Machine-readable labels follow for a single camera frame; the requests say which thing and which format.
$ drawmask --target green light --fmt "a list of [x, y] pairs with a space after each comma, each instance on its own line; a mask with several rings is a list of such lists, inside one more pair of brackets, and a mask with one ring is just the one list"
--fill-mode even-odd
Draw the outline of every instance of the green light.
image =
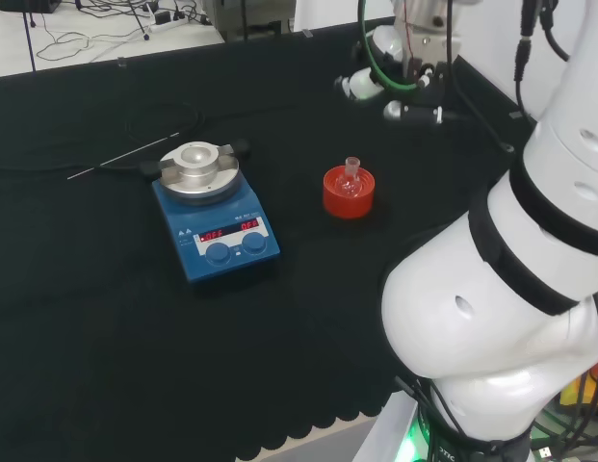
[[412, 439], [408, 436], [403, 440], [399, 452], [397, 452], [395, 462], [413, 462], [415, 458], [416, 447], [414, 446]]
[[397, 457], [395, 457], [395, 462], [414, 462], [414, 460], [419, 458], [418, 451], [414, 445], [414, 435], [418, 429], [418, 420], [415, 419], [414, 423], [407, 432], [407, 436], [402, 441], [402, 445], [399, 447]]

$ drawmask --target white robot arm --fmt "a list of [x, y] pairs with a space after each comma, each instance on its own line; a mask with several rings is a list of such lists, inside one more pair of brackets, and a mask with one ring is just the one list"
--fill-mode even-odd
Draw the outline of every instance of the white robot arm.
[[598, 0], [585, 9], [523, 156], [402, 261], [382, 296], [396, 354], [434, 379], [467, 436], [485, 442], [522, 435], [598, 362]]

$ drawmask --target white floor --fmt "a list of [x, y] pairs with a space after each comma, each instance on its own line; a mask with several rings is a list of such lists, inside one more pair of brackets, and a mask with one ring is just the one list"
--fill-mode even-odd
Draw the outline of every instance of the white floor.
[[[87, 0], [82, 1], [83, 5], [89, 4]], [[193, 2], [177, 0], [177, 4], [181, 8], [184, 5], [192, 5]], [[172, 0], [160, 0], [160, 7], [174, 8], [174, 2]], [[130, 41], [128, 43], [91, 41], [88, 49], [80, 51], [74, 57], [60, 61], [45, 61], [40, 57], [35, 57], [38, 70], [223, 42], [220, 34], [213, 26], [202, 26], [195, 22], [157, 34], [150, 34], [150, 40], [144, 41], [143, 34], [134, 16], [122, 14], [101, 19], [95, 18], [79, 12], [72, 3], [62, 3], [56, 11], [45, 14], [44, 17], [48, 31], [55, 38], [65, 32], [79, 32], [89, 37], [100, 34], [112, 36], [125, 36], [132, 32], [133, 34], [128, 38], [100, 37], [100, 39], [106, 40]], [[41, 14], [34, 14], [34, 20], [37, 27], [30, 28], [30, 34], [35, 54], [39, 53], [46, 45], [53, 43], [53, 39], [44, 31]], [[147, 20], [141, 18], [141, 21], [145, 26]], [[69, 36], [64, 39], [77, 39], [77, 37]], [[75, 53], [84, 46], [85, 43], [78, 39], [70, 43], [53, 45], [40, 55], [46, 59], [59, 59]], [[0, 76], [22, 72], [31, 72], [31, 59], [22, 14], [0, 11]]]

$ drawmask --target black fabric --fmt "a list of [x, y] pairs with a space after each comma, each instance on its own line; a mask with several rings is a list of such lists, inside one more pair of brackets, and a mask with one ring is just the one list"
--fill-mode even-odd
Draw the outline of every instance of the black fabric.
[[510, 169], [510, 188], [538, 226], [563, 243], [598, 256], [598, 230], [571, 218], [545, 197], [530, 178], [521, 156]]
[[540, 280], [510, 250], [489, 214], [487, 188], [470, 206], [470, 233], [481, 258], [517, 295], [547, 315], [561, 315], [579, 301], [555, 291]]
[[[139, 146], [124, 130], [135, 108], [191, 104], [207, 117], [194, 140], [249, 140], [243, 170], [281, 247], [190, 287], [136, 175], [0, 172], [2, 462], [226, 462], [388, 399], [379, 275], [509, 159], [479, 125], [405, 129], [382, 100], [339, 97], [357, 30], [313, 35], [0, 79], [4, 166], [103, 162]], [[153, 140], [190, 122], [147, 115], [133, 128]], [[349, 155], [376, 178], [359, 221], [322, 206], [325, 172]]]

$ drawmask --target green cable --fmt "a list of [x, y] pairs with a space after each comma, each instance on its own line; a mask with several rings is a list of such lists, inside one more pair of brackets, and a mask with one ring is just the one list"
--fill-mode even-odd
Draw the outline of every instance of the green cable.
[[367, 49], [367, 55], [369, 56], [371, 68], [377, 74], [379, 81], [383, 84], [382, 86], [389, 87], [390, 89], [393, 89], [393, 90], [401, 90], [401, 91], [416, 90], [418, 88], [418, 86], [416, 84], [403, 85], [403, 84], [398, 84], [394, 80], [389, 79], [386, 76], [386, 74], [384, 73], [384, 71], [382, 71], [382, 69], [380, 69], [379, 66], [377, 65], [376, 59], [374, 58], [374, 55], [372, 54], [371, 47], [369, 46], [369, 42], [367, 41], [367, 31], [365, 29], [365, 6], [367, 5], [367, 1], [359, 0], [359, 5], [361, 3], [362, 3], [362, 12], [361, 12], [361, 15], [359, 18], [360, 18], [361, 33], [363, 35], [363, 43], [365, 43], [365, 48]]

